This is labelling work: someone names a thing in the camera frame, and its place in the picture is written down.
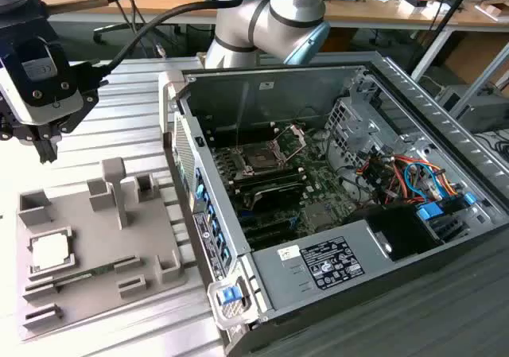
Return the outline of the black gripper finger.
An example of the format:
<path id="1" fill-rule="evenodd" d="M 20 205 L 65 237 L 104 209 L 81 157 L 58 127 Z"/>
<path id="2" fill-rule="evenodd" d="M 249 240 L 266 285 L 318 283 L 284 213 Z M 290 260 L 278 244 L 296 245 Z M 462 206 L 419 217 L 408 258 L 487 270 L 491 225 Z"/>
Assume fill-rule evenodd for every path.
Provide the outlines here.
<path id="1" fill-rule="evenodd" d="M 38 139 L 38 140 L 35 140 L 33 142 L 33 144 L 39 154 L 40 162 L 41 163 L 48 162 L 49 161 L 49 142 L 47 140 Z"/>
<path id="2" fill-rule="evenodd" d="M 57 159 L 58 142 L 58 136 L 53 136 L 49 140 L 45 141 L 47 162 L 54 162 Z"/>

